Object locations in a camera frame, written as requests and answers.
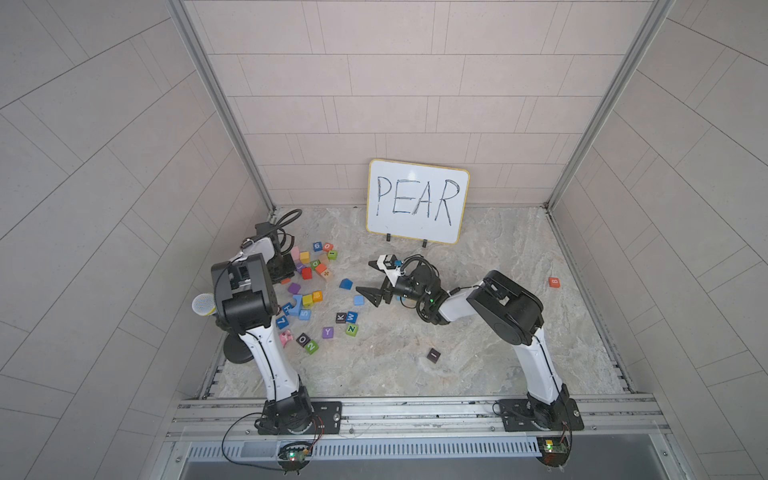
whiteboard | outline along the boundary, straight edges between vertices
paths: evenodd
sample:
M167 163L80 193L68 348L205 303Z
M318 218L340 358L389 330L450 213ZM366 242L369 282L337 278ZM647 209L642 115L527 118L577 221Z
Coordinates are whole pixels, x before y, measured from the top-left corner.
M466 170L375 159L368 173L366 228L372 233L456 243L468 185Z

puzzle piece block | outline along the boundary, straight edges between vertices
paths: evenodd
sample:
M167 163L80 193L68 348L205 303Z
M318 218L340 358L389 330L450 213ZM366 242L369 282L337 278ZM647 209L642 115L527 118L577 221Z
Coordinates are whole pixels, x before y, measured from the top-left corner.
M438 352L435 349L429 349L429 353L427 353L427 358L432 363L437 363L438 359L440 358L440 352Z
M275 320L275 325L281 330L284 329L288 326L288 318L285 315L281 316L279 319Z
M280 332L280 342L283 344L283 348L286 347L286 343L293 340L293 335L291 335L290 330L286 330L285 332Z
M312 339L310 339L310 336L306 333L302 333L299 335L299 338L296 339L296 343L298 343L301 346L305 346L307 343L311 342Z
M310 340L310 342L309 342L309 343L307 343L307 344L304 346L304 349L305 349L305 350L306 350L306 351L307 351L307 352L308 352L310 355L312 355L313 353L315 353L315 352L317 351L317 349L318 349L318 348L320 348L320 347L318 347L318 346L317 346L317 342L316 342L316 341L314 341L314 340Z

black mounting plate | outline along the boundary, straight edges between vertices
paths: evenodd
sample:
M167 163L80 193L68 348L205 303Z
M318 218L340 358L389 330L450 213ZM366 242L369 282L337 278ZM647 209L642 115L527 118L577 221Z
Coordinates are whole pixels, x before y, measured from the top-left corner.
M503 415L505 432L541 432L530 418L533 412L528 408L527 399L502 399L499 400L502 411L511 412L510 415ZM581 413L576 406L576 400L568 399L565 403L565 411L568 412L568 427L571 430L584 430L584 421L581 420Z

tiled wall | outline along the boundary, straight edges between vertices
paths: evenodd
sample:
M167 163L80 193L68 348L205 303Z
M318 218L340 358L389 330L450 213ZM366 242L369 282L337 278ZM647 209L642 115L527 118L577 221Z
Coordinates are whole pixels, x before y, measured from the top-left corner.
M697 477L768 478L768 3L678 0L554 216Z
M541 204L650 2L185 2L278 204L363 204L368 163Z
M161 0L0 2L0 477L137 478L266 208Z

metal frame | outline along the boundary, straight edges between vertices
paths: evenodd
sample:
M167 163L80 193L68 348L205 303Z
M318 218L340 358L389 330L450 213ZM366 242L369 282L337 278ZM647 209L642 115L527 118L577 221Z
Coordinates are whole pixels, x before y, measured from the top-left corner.
M589 120L587 129L584 130L584 134L581 135L574 153L571 155L571 159L565 165L563 174L558 180L558 184L555 185L552 190L552 195L547 200L546 207L549 211L552 211L560 201L565 192L565 188L571 182L571 179L576 174L584 157L587 156L589 148L592 146L594 139L597 138L600 130L602 129L608 115L614 109L616 102L621 96L621 92L629 83L632 74L640 64L640 60L643 59L645 51L648 49L650 43L654 40L654 37L661 28L661 24L667 18L667 12L672 7L674 0L656 0L652 6L648 9L648 13L645 15L645 19L637 30L637 34L634 36L634 40L630 44L627 54L616 71L611 85L600 99L597 109L592 114L592 118Z
M214 102L214 107L219 112L221 122L224 124L224 129L227 131L232 144L243 160L243 163L248 170L248 174L251 180L256 184L256 187L264 199L267 208L270 212L275 211L275 203L270 197L270 192L267 190L259 171L256 168L256 163L253 161L253 156L248 150L248 146L245 143L240 129L237 127L237 122L232 114L227 97L224 95L221 85L217 80L214 69L211 67L208 61L208 56L203 50L203 45L200 43L200 39L197 37L197 33L194 31L192 21L187 14L187 9L184 6L182 0L166 0L168 12L170 17L174 20L176 28L181 34L181 40L189 51L192 62L194 63L197 73L200 74L200 79L203 81L203 85L210 94L211 100Z

